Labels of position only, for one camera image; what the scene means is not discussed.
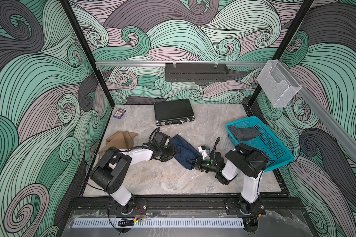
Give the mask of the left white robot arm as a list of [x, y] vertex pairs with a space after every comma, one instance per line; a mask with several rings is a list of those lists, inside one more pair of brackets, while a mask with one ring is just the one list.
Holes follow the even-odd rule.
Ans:
[[91, 170], [90, 179], [113, 198], [121, 213], [128, 214], [134, 208], [134, 195], [123, 185], [129, 167], [151, 160], [164, 163], [179, 153], [178, 148], [171, 144], [170, 137], [155, 129], [149, 141], [141, 146], [108, 148]]

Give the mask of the grey polka dot skirt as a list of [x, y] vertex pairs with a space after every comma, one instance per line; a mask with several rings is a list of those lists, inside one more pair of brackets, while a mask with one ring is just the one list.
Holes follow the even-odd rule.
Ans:
[[228, 126], [227, 128], [233, 137], [239, 141], [249, 141], [260, 135], [260, 131], [255, 127], [237, 128], [235, 126]]

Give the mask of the dark blue denim skirt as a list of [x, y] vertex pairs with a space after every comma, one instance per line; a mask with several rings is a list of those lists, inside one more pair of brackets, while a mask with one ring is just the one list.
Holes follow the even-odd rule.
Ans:
[[185, 169], [193, 170], [197, 159], [202, 158], [199, 151], [178, 134], [170, 139], [169, 144], [176, 148], [178, 153], [174, 158]]

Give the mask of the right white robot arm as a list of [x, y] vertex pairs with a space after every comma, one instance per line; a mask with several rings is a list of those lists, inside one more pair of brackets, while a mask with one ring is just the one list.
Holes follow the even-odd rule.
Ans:
[[214, 148], [210, 159], [198, 158], [193, 166], [201, 172], [213, 172], [215, 178], [223, 185], [228, 185], [239, 173], [243, 174], [243, 187], [238, 206], [241, 214], [246, 216], [262, 216], [265, 210], [260, 202], [260, 180], [270, 160], [257, 148], [239, 143], [225, 154], [226, 161]]

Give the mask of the tan brown skirt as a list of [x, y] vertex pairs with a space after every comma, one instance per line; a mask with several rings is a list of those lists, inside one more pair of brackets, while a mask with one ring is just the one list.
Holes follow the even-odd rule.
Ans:
[[99, 152], [99, 160], [104, 156], [110, 147], [117, 149], [130, 149], [134, 146], [134, 138], [138, 134], [135, 132], [118, 131], [106, 139], [106, 145]]

